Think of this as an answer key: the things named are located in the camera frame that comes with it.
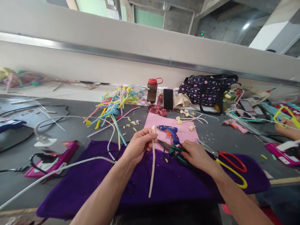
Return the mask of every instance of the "smartphone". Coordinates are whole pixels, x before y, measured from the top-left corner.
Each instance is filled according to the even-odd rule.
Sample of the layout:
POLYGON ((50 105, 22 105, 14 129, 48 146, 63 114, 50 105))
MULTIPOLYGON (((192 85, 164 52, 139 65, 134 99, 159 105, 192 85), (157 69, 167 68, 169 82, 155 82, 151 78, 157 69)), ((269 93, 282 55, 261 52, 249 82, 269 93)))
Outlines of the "smartphone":
POLYGON ((257 116, 254 108, 251 106, 250 102, 248 100, 240 100, 239 104, 242 106, 242 108, 249 113, 251 116, 257 116))
POLYGON ((174 91, 172 89, 163 90, 163 108, 167 111, 174 110, 174 91))

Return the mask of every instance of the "red bottle cap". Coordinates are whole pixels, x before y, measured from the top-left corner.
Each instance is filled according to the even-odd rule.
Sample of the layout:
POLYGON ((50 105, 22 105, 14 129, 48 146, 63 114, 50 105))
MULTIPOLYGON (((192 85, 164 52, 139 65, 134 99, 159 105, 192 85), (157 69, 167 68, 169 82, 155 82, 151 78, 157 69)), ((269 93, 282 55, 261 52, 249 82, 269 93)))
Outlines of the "red bottle cap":
POLYGON ((156 78, 156 79, 151 78, 151 79, 148 80, 148 83, 149 83, 150 85, 153 85, 153 86, 158 85, 158 84, 161 84, 162 82, 163 82, 163 79, 162 79, 161 77, 156 78))

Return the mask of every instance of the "pink glue gun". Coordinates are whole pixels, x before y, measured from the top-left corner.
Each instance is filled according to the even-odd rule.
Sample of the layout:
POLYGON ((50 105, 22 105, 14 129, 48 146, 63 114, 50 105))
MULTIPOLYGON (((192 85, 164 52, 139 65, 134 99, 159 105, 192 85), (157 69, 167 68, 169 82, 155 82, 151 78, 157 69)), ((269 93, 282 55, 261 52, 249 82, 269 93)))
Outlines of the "pink glue gun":
POLYGON ((234 129, 238 129, 242 133, 248 132, 245 128, 243 128, 241 125, 239 125, 234 119, 224 120, 221 125, 233 126, 234 129))

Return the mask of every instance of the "hand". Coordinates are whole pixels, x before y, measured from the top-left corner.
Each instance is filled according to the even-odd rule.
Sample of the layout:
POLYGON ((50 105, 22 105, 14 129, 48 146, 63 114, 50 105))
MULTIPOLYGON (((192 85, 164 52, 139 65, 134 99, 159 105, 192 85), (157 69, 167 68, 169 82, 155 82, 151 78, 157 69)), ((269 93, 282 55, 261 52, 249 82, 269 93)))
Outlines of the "hand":
POLYGON ((142 160, 145 151, 152 149, 152 140, 157 143, 157 136, 158 134, 149 128, 136 132, 125 149, 122 158, 138 164, 142 160))
MULTIPOLYGON (((286 124, 290 127, 294 127, 297 128, 294 124, 294 122, 292 120, 282 120, 280 121, 280 123, 282 124, 286 124)), ((293 140, 299 140, 300 139, 300 131, 299 130, 295 130, 289 127, 281 127, 278 123, 275 124, 275 130, 277 133, 286 136, 288 138, 291 138, 293 140)))
POLYGON ((182 143, 182 146, 188 151, 188 153, 181 152, 181 154, 186 160, 188 160, 193 166, 197 167, 198 169, 203 170, 212 177, 214 177, 214 174, 218 174, 220 169, 223 170, 221 168, 221 165, 214 161, 207 154, 203 145, 186 140, 182 143))

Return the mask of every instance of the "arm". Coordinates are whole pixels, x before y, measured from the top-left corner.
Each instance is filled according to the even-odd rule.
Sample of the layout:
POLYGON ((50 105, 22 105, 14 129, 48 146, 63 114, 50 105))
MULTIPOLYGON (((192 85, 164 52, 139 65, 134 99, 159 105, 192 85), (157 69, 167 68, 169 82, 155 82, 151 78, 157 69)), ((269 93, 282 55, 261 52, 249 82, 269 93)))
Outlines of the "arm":
POLYGON ((110 224, 135 166, 143 158, 144 152, 152 149, 152 140, 157 142, 156 137, 157 133, 151 129, 134 134, 122 157, 86 200, 70 225, 110 224))
POLYGON ((188 151, 188 153, 182 152, 185 159, 193 166, 212 176, 238 224, 273 224, 260 208, 224 172, 221 165, 210 158, 202 145, 190 141, 185 141, 182 145, 188 151))
MULTIPOLYGON (((294 122, 291 120, 284 119, 284 120, 280 121, 280 123, 296 128, 294 122)), ((286 136, 290 139, 293 139, 295 141, 300 140, 300 131, 299 130, 295 130, 295 129, 292 129, 289 127, 281 127, 278 123, 275 124, 275 130, 277 133, 279 133, 283 136, 286 136)))

